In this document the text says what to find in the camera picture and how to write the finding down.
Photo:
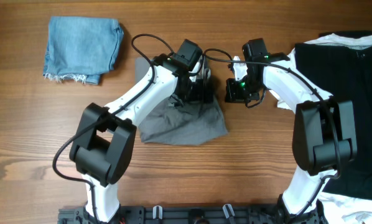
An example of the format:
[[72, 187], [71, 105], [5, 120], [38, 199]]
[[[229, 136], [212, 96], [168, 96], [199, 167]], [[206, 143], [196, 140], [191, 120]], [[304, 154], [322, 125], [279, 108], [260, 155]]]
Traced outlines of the grey shorts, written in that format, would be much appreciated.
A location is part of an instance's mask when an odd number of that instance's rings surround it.
[[172, 106], [162, 100], [138, 126], [141, 141], [196, 146], [228, 134], [218, 100]]

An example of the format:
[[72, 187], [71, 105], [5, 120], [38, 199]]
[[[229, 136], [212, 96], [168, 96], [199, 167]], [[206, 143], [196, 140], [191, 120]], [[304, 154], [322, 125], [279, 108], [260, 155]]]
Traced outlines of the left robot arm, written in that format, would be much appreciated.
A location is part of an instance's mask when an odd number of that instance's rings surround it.
[[69, 153], [88, 188], [75, 223], [123, 222], [117, 182], [130, 164], [137, 127], [164, 100], [171, 107], [211, 102], [203, 63], [203, 50], [185, 39], [178, 51], [148, 61], [146, 74], [122, 97], [84, 109]]

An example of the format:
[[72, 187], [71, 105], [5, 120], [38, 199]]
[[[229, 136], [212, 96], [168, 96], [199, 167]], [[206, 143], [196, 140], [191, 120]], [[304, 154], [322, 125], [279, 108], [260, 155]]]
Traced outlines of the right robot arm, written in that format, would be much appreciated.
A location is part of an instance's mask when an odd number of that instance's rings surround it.
[[336, 100], [291, 69], [284, 53], [270, 54], [263, 39], [242, 46], [244, 60], [229, 64], [227, 103], [254, 108], [272, 90], [294, 112], [292, 153], [297, 163], [290, 185], [279, 197], [278, 217], [293, 222], [316, 208], [330, 179], [338, 179], [357, 155], [355, 120], [350, 100]]

